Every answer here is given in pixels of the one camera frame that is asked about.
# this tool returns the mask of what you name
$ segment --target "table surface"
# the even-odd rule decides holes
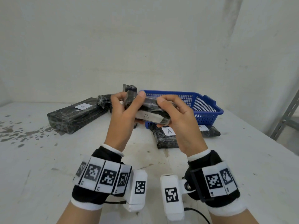
[[[0,108],[0,223],[57,222],[70,200],[82,155],[92,154],[103,143],[110,113],[68,135],[52,129],[46,115],[66,106],[14,102]],[[221,136],[205,139],[207,145],[228,162],[257,221],[299,223],[299,157],[227,110],[214,126]],[[104,205],[100,223],[170,223],[164,214],[160,176],[184,176],[186,156],[176,148],[158,150],[152,132],[143,125],[133,130],[124,154],[124,163],[148,173],[145,207],[130,213],[122,205]],[[210,219],[205,204],[187,195],[183,202]],[[206,222],[196,212],[186,211],[181,223]]]

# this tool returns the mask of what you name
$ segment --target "black wristband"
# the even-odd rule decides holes
[[[195,184],[191,176],[191,170],[196,170],[199,168],[203,167],[208,167],[208,166],[213,166],[218,163],[221,163],[222,159],[219,157],[218,153],[212,150],[209,154],[206,156],[199,158],[197,160],[194,160],[192,162],[188,162],[189,168],[187,169],[185,173],[185,179],[188,181],[190,187],[192,189],[195,189]],[[202,172],[197,172],[197,179],[204,181],[203,184],[200,184],[200,191],[203,195],[209,195],[209,191],[207,186],[205,185],[205,180],[204,180],[204,174]],[[198,192],[194,191],[188,194],[192,199],[194,200],[200,200]],[[232,203],[235,199],[240,197],[240,192],[239,190],[235,190],[234,192],[230,193],[229,195],[225,196],[217,196],[213,197],[211,200],[206,201],[205,203],[210,206],[210,207],[223,207],[225,205],[228,205]]]
[[[121,163],[121,156],[100,146],[98,149],[96,149],[93,154],[93,157],[109,160],[116,163]],[[108,193],[100,193],[91,191],[89,189],[85,189],[82,187],[79,187],[77,185],[74,186],[72,197],[79,202],[83,203],[93,203],[93,204],[103,204],[107,197],[109,196]]]

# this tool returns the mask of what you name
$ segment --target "fingernail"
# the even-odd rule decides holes
[[[157,101],[158,101],[158,102],[163,102],[163,101],[165,101],[165,99],[164,99],[163,97],[158,97],[158,98],[157,98]]]
[[[146,97],[147,94],[142,90],[142,91],[139,92],[138,96],[140,96],[140,97]]]

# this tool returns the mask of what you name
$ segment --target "white cuff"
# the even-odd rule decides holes
[[[124,156],[125,156],[122,152],[118,151],[118,150],[115,149],[115,148],[112,148],[111,146],[109,146],[109,145],[107,145],[107,144],[101,144],[101,146],[103,146],[104,148],[106,148],[106,149],[108,149],[108,150],[110,150],[110,151],[112,151],[112,152],[114,152],[114,153],[120,155],[121,157],[124,157]]]
[[[211,152],[211,150],[208,148],[207,150],[204,150],[203,152],[200,152],[198,154],[187,157],[187,159],[188,159],[189,162],[192,162],[194,160],[197,160],[199,158],[202,158],[202,157],[206,156],[210,152]]]
[[[235,199],[232,203],[220,207],[220,208],[212,208],[207,206],[207,209],[209,212],[211,212],[213,215],[216,216],[223,216],[223,217],[228,217],[228,216],[233,216],[242,213],[247,209],[246,204],[243,202],[243,200],[239,197]]]
[[[89,210],[89,211],[97,211],[103,207],[103,204],[99,205],[99,204],[92,204],[92,203],[83,203],[83,202],[76,201],[73,197],[71,198],[71,202],[76,207],[79,207],[84,210]]]

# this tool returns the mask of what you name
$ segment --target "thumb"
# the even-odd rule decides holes
[[[172,102],[165,100],[163,97],[157,98],[158,105],[165,110],[172,120],[178,118],[181,113],[173,106]]]
[[[146,96],[147,95],[144,91],[140,91],[139,94],[133,100],[130,107],[126,111],[135,115],[137,113],[138,109],[140,109],[141,105],[143,104]]]

